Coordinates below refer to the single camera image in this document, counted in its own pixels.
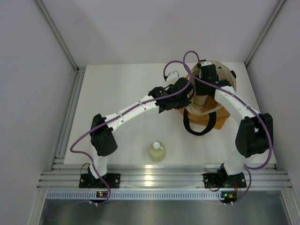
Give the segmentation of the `left aluminium frame post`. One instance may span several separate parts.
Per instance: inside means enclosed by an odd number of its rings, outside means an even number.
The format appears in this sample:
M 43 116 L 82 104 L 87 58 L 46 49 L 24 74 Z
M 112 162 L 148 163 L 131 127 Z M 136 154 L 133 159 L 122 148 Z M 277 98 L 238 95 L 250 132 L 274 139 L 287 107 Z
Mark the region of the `left aluminium frame post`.
M 54 38 L 56 39 L 59 47 L 63 51 L 64 55 L 66 56 L 68 62 L 70 63 L 71 67 L 74 71 L 78 71 L 79 67 L 77 66 L 74 57 L 72 56 L 66 42 L 64 41 L 59 29 L 57 28 L 54 20 L 52 19 L 46 5 L 42 0 L 33 0 L 35 5 L 37 6 L 38 10 L 40 11 L 42 17 L 44 18 L 46 24 L 48 25 L 51 33 L 53 34 Z

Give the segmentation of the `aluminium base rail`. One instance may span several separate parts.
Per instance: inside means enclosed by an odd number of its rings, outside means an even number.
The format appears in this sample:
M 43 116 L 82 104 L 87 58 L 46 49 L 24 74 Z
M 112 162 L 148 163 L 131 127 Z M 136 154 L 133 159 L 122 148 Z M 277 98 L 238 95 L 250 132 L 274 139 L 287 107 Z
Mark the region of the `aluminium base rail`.
M 49 172 L 43 172 L 38 181 L 40 189 L 78 188 L 80 174 L 86 172 L 78 165 L 54 165 Z M 214 173 L 216 168 L 200 166 L 167 165 L 110 165 L 109 173 L 120 174 L 121 189 L 204 189 L 203 174 Z M 285 171 L 274 166 L 245 174 L 246 182 L 251 182 L 251 190 L 291 189 L 292 183 Z

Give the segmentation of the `aluminium frame post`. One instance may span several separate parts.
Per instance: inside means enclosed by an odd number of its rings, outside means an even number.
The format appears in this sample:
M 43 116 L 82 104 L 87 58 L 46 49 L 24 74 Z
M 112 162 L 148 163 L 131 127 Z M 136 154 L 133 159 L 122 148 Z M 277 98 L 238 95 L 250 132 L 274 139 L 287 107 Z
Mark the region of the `aluminium frame post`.
M 71 67 L 74 71 L 78 71 L 79 67 L 77 66 L 74 57 L 72 56 L 66 42 L 64 41 L 59 29 L 57 28 L 54 20 L 52 19 L 46 5 L 42 0 L 33 0 L 35 5 L 37 6 L 38 10 L 40 11 L 42 17 L 44 18 L 46 24 L 48 25 L 51 33 L 53 34 L 54 38 L 56 39 L 59 47 L 63 51 L 64 55 L 66 56 L 68 62 L 70 63 Z
M 287 0 L 277 0 L 274 9 L 272 10 L 271 14 L 269 15 L 267 21 L 265 22 L 262 30 L 260 31 L 257 39 L 255 40 L 253 46 L 250 49 L 249 54 L 247 55 L 246 60 L 244 61 L 245 67 L 248 67 L 252 59 L 254 58 L 255 54 L 259 50 L 260 46 L 262 45 L 263 41 L 267 37 L 268 33 L 270 32 L 272 26 L 274 25 L 276 19 L 279 17 L 281 11 L 287 4 Z

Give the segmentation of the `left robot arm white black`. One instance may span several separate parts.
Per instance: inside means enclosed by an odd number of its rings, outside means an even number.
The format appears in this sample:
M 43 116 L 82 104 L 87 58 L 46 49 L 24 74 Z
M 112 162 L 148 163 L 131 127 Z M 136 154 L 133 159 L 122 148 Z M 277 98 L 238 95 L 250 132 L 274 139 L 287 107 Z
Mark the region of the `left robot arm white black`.
M 181 77 L 166 88 L 155 87 L 141 100 L 119 112 L 105 117 L 94 116 L 91 129 L 97 129 L 90 133 L 93 161 L 88 169 L 91 184 L 98 188 L 105 184 L 108 156 L 116 151 L 117 136 L 121 131 L 148 116 L 188 106 L 188 94 L 193 88 L 191 81 Z

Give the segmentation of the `black mounting plate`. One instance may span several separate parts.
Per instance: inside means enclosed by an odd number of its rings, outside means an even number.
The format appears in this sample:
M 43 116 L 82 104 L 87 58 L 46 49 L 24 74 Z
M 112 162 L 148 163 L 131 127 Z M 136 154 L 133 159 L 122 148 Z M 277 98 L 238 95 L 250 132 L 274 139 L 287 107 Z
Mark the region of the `black mounting plate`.
M 119 173 L 107 173 L 103 179 L 109 188 L 118 189 L 120 187 Z M 79 188 L 106 188 L 106 185 L 100 178 L 96 179 L 93 175 L 84 173 L 80 176 Z
M 204 173 L 203 182 L 205 188 L 211 191 L 218 191 L 221 188 L 221 180 L 217 173 Z

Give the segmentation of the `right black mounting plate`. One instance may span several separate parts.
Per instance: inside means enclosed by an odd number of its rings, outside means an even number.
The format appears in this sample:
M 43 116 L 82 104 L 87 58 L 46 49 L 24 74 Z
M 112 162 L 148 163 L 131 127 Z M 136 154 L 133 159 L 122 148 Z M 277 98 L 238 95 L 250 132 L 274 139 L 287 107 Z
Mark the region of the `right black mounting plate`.
M 211 191 L 218 191 L 221 188 L 221 180 L 217 173 L 204 173 L 203 182 L 205 188 Z

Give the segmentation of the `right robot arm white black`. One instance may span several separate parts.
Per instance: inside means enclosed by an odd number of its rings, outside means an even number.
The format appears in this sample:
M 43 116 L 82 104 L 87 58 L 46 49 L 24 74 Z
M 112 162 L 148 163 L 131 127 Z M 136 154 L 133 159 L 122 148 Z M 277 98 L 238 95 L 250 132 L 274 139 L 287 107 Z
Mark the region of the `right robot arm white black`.
M 265 163 L 257 169 L 269 162 L 273 147 L 273 118 L 268 113 L 262 114 L 253 109 L 238 96 L 234 74 L 229 72 L 228 78 L 222 78 L 218 73 L 225 66 L 218 66 L 212 61 L 202 61 L 197 66 L 199 73 L 194 76 L 196 94 L 214 99 L 239 126 L 235 138 L 236 149 L 217 170 L 220 185 L 230 187 L 242 179 L 244 169 L 254 169 L 247 163 L 258 155 L 268 152 Z

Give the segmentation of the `right aluminium frame post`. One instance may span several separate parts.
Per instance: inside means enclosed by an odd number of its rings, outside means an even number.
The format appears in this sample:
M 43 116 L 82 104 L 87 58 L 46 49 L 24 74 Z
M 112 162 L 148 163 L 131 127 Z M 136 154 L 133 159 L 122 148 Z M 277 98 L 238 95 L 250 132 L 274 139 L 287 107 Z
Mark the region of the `right aluminium frame post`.
M 249 54 L 247 55 L 246 60 L 244 61 L 245 67 L 248 67 L 252 59 L 254 58 L 255 54 L 259 50 L 260 46 L 262 45 L 263 41 L 267 37 L 268 33 L 270 32 L 272 26 L 274 25 L 276 19 L 279 17 L 281 11 L 287 4 L 287 0 L 277 0 L 274 9 L 272 10 L 271 14 L 269 15 L 267 21 L 265 22 L 262 30 L 260 31 L 257 39 L 255 40 L 253 46 L 250 49 Z

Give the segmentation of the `tan canvas tote bag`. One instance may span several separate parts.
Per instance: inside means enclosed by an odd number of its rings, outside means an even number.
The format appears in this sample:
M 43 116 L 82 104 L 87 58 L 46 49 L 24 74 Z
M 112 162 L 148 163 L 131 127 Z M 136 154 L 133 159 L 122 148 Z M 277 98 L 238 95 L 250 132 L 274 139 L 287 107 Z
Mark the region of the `tan canvas tote bag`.
M 193 106 L 193 96 L 196 96 L 195 80 L 200 78 L 205 82 L 218 87 L 223 85 L 232 86 L 236 90 L 236 74 L 224 64 L 217 61 L 210 61 L 212 65 L 201 67 L 197 63 L 191 72 L 194 75 L 191 83 L 194 89 L 189 93 L 190 104 L 179 109 L 183 114 L 183 124 L 185 129 L 196 136 L 202 136 L 210 132 L 213 128 L 221 129 L 230 113 L 210 95 L 207 96 L 203 107 Z

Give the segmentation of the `beige cap cream bottle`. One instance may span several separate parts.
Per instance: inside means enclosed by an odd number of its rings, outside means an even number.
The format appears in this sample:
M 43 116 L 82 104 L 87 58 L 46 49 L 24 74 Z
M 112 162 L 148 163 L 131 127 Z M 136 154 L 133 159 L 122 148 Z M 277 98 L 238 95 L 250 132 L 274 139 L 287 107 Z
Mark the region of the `beige cap cream bottle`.
M 207 95 L 205 96 L 193 96 L 193 106 L 194 107 L 203 107 L 205 105 Z

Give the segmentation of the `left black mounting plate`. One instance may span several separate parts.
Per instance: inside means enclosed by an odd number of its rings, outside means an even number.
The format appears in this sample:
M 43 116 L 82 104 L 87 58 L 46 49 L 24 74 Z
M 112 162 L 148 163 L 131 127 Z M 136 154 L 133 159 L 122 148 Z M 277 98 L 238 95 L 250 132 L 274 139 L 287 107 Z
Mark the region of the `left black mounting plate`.
M 120 187 L 119 173 L 107 173 L 103 179 L 109 188 L 118 189 Z M 79 188 L 106 188 L 106 185 L 100 178 L 96 179 L 93 175 L 84 173 L 80 176 Z

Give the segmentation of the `green pump bottle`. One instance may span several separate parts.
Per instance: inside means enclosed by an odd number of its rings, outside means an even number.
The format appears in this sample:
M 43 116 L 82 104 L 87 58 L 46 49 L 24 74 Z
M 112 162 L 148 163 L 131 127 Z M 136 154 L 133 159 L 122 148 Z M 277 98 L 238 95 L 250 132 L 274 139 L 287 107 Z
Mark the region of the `green pump bottle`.
M 148 153 L 152 162 L 160 163 L 165 158 L 165 146 L 161 142 L 155 141 L 149 146 Z

